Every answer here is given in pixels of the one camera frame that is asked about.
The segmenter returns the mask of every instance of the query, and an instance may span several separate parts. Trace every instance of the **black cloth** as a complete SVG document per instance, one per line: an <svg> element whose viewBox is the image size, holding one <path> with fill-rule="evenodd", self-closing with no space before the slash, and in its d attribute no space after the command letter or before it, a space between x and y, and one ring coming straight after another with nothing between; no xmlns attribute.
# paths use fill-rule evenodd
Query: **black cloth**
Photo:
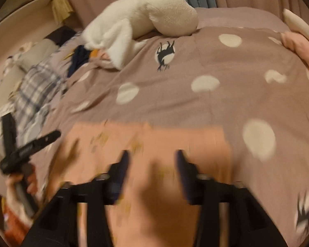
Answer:
<svg viewBox="0 0 309 247"><path fill-rule="evenodd" d="M75 50L72 56L72 64L68 69L68 78L70 78L73 73L77 71L83 64L87 63L89 60L89 55L91 51L86 50L83 45L79 45Z"/></svg>
<svg viewBox="0 0 309 247"><path fill-rule="evenodd" d="M56 45L61 47L75 35L76 32L74 30L70 29L68 26L62 26L47 35L45 39L52 40Z"/></svg>

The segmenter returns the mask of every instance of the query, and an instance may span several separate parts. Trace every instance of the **white plush toy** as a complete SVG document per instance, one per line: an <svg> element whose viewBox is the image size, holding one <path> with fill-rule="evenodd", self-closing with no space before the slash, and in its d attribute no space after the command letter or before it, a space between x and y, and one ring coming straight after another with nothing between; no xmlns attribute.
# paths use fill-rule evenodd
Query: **white plush toy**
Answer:
<svg viewBox="0 0 309 247"><path fill-rule="evenodd" d="M112 64L122 69L144 47L137 39L155 28L165 36L196 31L196 10L185 0L117 0L83 31L85 48L103 49Z"/></svg>

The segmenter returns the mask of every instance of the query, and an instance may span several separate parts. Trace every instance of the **beige pillow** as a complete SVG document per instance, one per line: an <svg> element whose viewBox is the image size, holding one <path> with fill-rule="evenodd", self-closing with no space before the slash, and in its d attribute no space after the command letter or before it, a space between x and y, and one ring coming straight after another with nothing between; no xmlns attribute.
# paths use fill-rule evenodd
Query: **beige pillow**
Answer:
<svg viewBox="0 0 309 247"><path fill-rule="evenodd" d="M283 10L284 20L291 31L301 33L309 40L309 25L290 10Z"/></svg>
<svg viewBox="0 0 309 247"><path fill-rule="evenodd" d="M0 108L8 102L10 93L14 91L16 84L20 82L24 76L25 72L15 65L4 77L0 84Z"/></svg>
<svg viewBox="0 0 309 247"><path fill-rule="evenodd" d="M25 52L17 60L16 64L25 72L28 72L34 65L38 65L45 58L49 57L58 49L58 46L49 39L43 39L32 47L28 52Z"/></svg>

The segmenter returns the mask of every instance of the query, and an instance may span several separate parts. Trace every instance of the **plaid fabric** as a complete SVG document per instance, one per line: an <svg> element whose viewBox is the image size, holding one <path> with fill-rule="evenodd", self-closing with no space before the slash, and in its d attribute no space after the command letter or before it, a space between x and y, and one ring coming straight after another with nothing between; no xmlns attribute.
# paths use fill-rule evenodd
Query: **plaid fabric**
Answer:
<svg viewBox="0 0 309 247"><path fill-rule="evenodd" d="M22 133L43 105L58 92L63 79L51 70L49 58L33 66L20 86L16 101L16 124Z"/></svg>

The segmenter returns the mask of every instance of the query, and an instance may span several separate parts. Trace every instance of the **peach fabric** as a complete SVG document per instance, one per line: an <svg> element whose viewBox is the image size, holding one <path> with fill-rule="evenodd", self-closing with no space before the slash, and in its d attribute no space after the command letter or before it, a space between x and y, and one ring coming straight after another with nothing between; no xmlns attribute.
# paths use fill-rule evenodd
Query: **peach fabric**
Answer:
<svg viewBox="0 0 309 247"><path fill-rule="evenodd" d="M281 37L283 45L295 52L309 67L309 41L302 34L293 32L285 32Z"/></svg>
<svg viewBox="0 0 309 247"><path fill-rule="evenodd" d="M148 124L77 123L56 152L49 175L47 199L62 182L80 184L106 172L122 150L131 153L123 193L107 214L116 247L190 247L199 207L190 206L181 192L174 153L185 150L202 173L229 183L230 147L223 129L163 129ZM86 246L86 205L79 207L79 244ZM221 246L227 223L222 222Z"/></svg>

